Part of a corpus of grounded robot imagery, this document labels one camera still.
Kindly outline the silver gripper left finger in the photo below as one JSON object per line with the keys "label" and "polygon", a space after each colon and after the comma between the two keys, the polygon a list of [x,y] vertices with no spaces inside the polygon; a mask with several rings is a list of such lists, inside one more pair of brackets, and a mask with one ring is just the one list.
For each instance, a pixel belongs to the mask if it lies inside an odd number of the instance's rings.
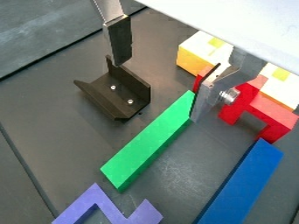
{"label": "silver gripper left finger", "polygon": [[122,66],[132,58],[131,17],[124,13],[119,0],[91,0],[103,18],[112,63]]}

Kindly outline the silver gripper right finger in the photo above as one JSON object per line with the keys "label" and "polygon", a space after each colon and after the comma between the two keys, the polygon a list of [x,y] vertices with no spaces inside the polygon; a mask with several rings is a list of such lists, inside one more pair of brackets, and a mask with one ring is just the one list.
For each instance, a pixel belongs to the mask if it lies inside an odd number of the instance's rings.
{"label": "silver gripper right finger", "polygon": [[243,84],[247,78],[242,72],[246,57],[247,53],[238,47],[234,47],[228,58],[230,66],[219,76],[215,76],[212,73],[220,67],[220,64],[218,64],[200,81],[190,112],[190,118],[195,123],[200,121],[219,102],[231,105],[238,99],[239,91],[235,89],[235,86]]}

